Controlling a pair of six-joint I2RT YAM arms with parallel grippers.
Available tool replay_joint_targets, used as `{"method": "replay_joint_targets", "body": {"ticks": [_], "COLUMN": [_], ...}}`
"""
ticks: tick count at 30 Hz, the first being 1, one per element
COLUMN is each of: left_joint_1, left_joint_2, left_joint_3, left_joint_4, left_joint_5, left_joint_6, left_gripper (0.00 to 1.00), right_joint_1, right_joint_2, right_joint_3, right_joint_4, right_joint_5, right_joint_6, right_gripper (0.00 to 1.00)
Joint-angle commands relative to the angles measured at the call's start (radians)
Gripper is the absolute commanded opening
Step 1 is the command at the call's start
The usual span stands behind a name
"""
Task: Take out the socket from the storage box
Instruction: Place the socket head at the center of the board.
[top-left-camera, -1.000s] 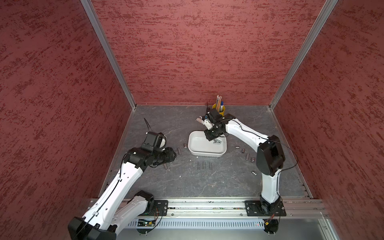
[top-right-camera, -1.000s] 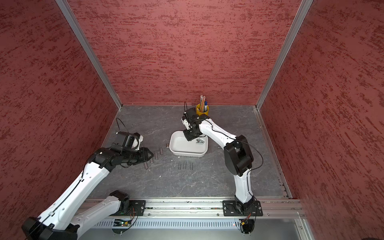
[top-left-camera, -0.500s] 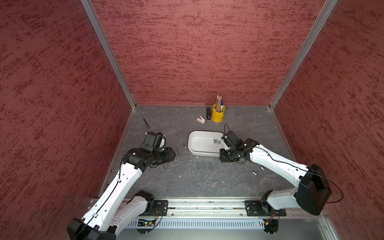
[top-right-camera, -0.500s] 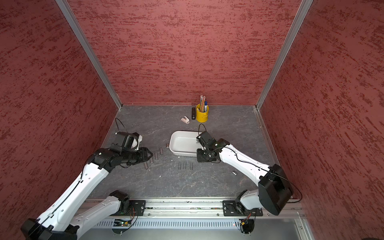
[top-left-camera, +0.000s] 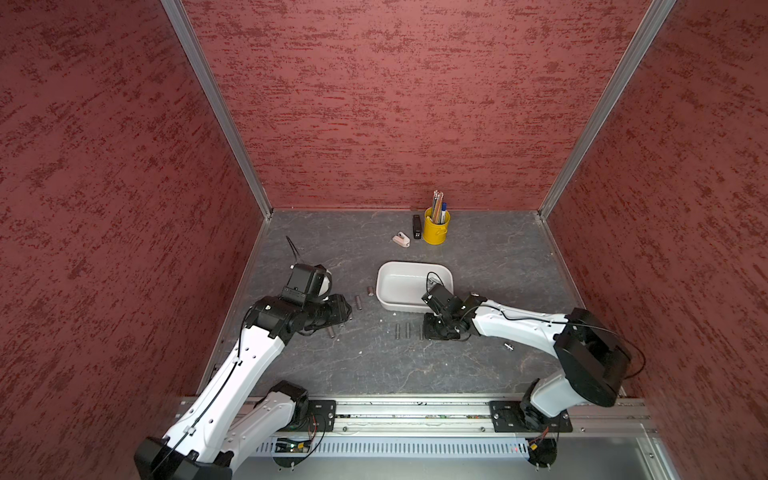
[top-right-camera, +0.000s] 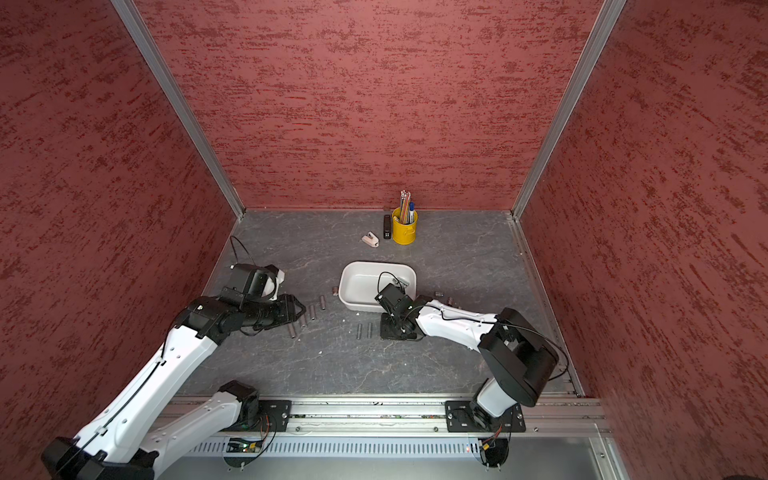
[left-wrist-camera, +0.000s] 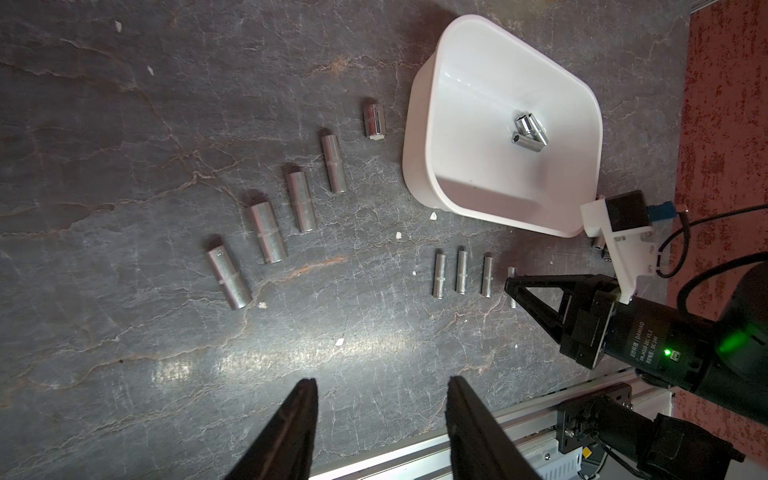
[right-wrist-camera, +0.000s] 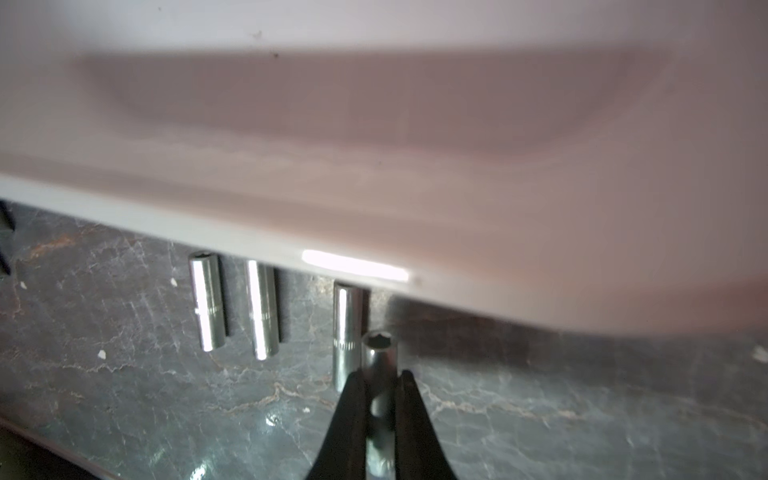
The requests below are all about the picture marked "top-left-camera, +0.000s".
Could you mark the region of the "white plastic storage box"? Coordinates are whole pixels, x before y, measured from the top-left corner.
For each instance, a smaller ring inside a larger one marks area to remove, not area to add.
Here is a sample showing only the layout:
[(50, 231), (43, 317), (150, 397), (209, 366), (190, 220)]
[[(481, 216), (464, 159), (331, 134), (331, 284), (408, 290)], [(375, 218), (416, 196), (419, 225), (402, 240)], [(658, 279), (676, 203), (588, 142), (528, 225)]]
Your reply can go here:
[(434, 283), (453, 292), (452, 272), (440, 264), (389, 261), (378, 270), (375, 295), (385, 310), (427, 313), (430, 308), (422, 297)]

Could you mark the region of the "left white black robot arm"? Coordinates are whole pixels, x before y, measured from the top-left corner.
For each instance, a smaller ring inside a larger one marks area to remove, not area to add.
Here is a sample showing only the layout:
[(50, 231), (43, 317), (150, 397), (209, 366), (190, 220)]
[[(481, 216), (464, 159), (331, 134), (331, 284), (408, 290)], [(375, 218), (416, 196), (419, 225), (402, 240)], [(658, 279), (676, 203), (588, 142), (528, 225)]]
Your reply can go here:
[(289, 429), (315, 440), (326, 420), (314, 413), (306, 389), (288, 381), (274, 385), (240, 417), (251, 391), (296, 334), (347, 322), (352, 308), (340, 294), (319, 303), (264, 297), (249, 308), (225, 365), (190, 408), (160, 438), (148, 437), (134, 454), (143, 479), (230, 479), (276, 432)]

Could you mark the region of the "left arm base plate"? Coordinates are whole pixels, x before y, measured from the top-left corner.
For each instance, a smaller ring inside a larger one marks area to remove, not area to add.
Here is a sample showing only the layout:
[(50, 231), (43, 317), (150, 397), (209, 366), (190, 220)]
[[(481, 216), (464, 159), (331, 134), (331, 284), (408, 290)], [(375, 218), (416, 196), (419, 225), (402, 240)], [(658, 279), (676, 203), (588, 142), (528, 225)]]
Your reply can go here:
[(300, 400), (295, 406), (293, 417), (285, 427), (285, 431), (332, 432), (336, 421), (336, 410), (336, 400)]

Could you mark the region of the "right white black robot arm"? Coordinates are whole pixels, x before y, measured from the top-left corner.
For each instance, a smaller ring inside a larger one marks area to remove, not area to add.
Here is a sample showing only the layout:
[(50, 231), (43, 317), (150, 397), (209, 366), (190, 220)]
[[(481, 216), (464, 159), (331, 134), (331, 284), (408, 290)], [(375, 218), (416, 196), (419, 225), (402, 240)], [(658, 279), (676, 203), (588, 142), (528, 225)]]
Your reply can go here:
[(481, 295), (462, 300), (440, 285), (421, 300), (429, 308), (423, 322), (429, 340), (460, 341), (470, 335), (500, 338), (558, 360), (558, 370), (535, 380), (511, 408), (513, 427), (520, 431), (550, 431), (573, 406), (613, 407), (629, 376), (628, 342), (585, 309), (537, 313)]

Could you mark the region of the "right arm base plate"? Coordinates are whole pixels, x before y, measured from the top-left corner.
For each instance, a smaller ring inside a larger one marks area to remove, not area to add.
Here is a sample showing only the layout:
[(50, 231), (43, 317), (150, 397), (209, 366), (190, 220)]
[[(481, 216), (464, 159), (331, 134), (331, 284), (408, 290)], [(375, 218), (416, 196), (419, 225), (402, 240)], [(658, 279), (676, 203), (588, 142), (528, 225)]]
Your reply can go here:
[(521, 401), (490, 401), (490, 418), (496, 433), (572, 433), (567, 411), (556, 417), (546, 417), (535, 408), (522, 407)]

